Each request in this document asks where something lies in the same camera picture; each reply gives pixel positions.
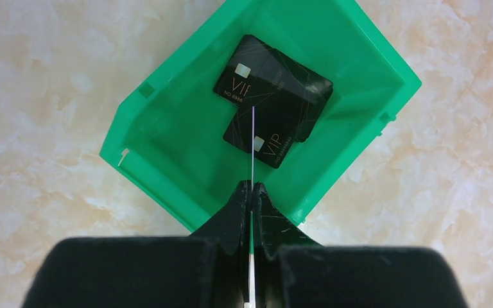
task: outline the card stack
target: card stack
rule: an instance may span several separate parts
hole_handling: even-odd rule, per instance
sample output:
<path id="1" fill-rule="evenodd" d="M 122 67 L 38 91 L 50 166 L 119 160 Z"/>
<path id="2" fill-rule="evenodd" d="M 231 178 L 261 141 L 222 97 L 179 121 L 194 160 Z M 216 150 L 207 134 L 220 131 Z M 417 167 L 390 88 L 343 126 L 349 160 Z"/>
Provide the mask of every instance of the card stack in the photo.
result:
<path id="1" fill-rule="evenodd" d="M 224 140 L 277 169 L 294 142 L 304 142 L 333 93 L 333 83 L 270 47 L 245 35 L 214 86 L 214 92 L 238 106 Z"/>

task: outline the black plastic jaw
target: black plastic jaw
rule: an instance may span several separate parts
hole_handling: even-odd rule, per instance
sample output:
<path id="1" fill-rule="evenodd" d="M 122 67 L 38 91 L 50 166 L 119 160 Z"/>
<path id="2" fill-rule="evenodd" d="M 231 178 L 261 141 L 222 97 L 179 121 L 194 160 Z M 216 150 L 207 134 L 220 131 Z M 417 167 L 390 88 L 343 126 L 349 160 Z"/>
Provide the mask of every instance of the black plastic jaw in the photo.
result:
<path id="1" fill-rule="evenodd" d="M 258 308 L 466 307 L 433 250 L 320 246 L 250 181 L 189 237 L 60 242 L 23 307 L 242 307 L 251 215 Z"/>

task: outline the marble surface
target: marble surface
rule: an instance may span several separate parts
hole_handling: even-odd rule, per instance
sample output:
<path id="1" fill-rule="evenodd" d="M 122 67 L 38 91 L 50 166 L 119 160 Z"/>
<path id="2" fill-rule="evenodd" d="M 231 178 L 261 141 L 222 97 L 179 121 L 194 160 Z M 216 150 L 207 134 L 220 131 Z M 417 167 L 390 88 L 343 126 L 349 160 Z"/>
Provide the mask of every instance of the marble surface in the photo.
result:
<path id="1" fill-rule="evenodd" d="M 0 0 L 0 307 L 73 235 L 186 235 L 98 150 L 120 101 L 223 0 Z M 493 307 L 493 0 L 359 0 L 424 82 L 308 216 L 421 245 Z"/>

